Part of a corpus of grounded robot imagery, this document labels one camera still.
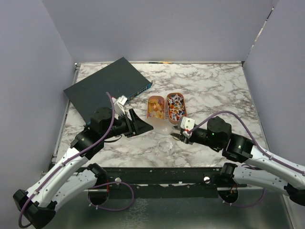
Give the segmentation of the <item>clear plastic jar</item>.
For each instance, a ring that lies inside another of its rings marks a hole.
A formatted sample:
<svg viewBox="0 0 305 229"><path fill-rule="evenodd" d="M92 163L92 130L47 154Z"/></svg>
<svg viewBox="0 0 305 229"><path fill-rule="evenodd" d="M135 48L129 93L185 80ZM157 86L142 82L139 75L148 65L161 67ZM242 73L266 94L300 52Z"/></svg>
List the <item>clear plastic jar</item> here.
<svg viewBox="0 0 305 229"><path fill-rule="evenodd" d="M170 155L173 151L173 141L169 137L162 137L157 143L159 152Z"/></svg>

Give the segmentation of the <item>pink tray of popsicle candies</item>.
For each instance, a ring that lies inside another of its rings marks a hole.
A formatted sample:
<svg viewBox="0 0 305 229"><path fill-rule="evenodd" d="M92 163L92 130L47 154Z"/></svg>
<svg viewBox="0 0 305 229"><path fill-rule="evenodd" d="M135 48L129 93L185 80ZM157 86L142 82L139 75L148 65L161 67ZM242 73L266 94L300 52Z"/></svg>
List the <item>pink tray of popsicle candies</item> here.
<svg viewBox="0 0 305 229"><path fill-rule="evenodd" d="M165 99L159 95L148 98L147 118L159 118L165 120Z"/></svg>

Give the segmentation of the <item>pink tray of lollipops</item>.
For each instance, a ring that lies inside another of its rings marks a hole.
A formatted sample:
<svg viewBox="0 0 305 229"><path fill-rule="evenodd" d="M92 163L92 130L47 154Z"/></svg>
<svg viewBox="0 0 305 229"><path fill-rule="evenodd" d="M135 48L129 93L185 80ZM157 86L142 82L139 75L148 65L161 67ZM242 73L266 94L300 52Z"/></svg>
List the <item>pink tray of lollipops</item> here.
<svg viewBox="0 0 305 229"><path fill-rule="evenodd" d="M181 118L187 116L185 99L181 93L169 93L166 96L166 106L172 124L178 124Z"/></svg>

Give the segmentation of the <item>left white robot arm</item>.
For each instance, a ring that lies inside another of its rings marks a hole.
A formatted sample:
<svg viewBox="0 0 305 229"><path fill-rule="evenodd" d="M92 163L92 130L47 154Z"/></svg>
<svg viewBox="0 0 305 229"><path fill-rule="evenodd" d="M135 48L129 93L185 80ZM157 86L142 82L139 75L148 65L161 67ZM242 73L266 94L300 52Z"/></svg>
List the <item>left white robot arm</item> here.
<svg viewBox="0 0 305 229"><path fill-rule="evenodd" d="M88 165L75 177L73 174L104 147L104 141L119 135L132 137L152 131L153 127L134 112L114 117L114 110L101 107L91 116L89 125L76 135L70 148L52 169L27 190L19 189L13 199L29 225L42 229L56 211L71 198L88 188L108 188L112 183L106 171L96 163Z"/></svg>

